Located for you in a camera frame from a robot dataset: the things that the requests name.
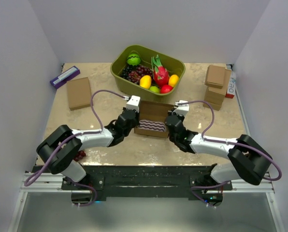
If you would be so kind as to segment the purple black striped cloth pad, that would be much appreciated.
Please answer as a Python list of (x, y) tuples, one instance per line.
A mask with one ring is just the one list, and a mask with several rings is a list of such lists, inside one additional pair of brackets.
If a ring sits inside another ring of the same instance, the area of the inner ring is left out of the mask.
[(166, 126), (163, 122), (160, 121), (152, 121), (147, 119), (141, 119), (139, 121), (139, 129), (149, 130), (149, 131), (159, 131), (166, 132)]

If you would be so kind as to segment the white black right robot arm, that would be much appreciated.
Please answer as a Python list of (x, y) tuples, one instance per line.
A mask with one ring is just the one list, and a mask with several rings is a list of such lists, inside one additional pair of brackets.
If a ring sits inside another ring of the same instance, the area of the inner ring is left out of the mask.
[(229, 160), (225, 164), (213, 164), (198, 177), (195, 184), (199, 188), (215, 190), (221, 184), (237, 179), (255, 186), (260, 184), (273, 159), (255, 140), (245, 134), (232, 139), (205, 136), (186, 129), (183, 121), (184, 117), (176, 113), (168, 113), (165, 119), (169, 139), (181, 151)]

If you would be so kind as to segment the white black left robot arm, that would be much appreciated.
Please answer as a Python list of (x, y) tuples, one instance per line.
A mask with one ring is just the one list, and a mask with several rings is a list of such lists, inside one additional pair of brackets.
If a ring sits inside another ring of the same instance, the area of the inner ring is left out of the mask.
[(123, 108), (116, 120), (102, 130), (72, 130), (59, 126), (36, 149), (52, 174), (63, 174), (78, 189), (86, 189), (89, 177), (74, 158), (80, 150), (93, 147), (112, 147), (121, 143), (139, 123), (139, 107)]

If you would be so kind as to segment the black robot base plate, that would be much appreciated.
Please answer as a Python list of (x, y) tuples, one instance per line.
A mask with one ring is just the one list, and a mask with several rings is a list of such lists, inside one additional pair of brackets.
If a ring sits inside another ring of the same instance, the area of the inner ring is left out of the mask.
[(85, 166), (87, 177), (80, 183), (97, 191), (97, 201), (110, 197), (187, 198), (218, 206), (223, 191), (231, 190), (231, 184), (213, 189), (191, 188), (208, 174), (211, 166)]

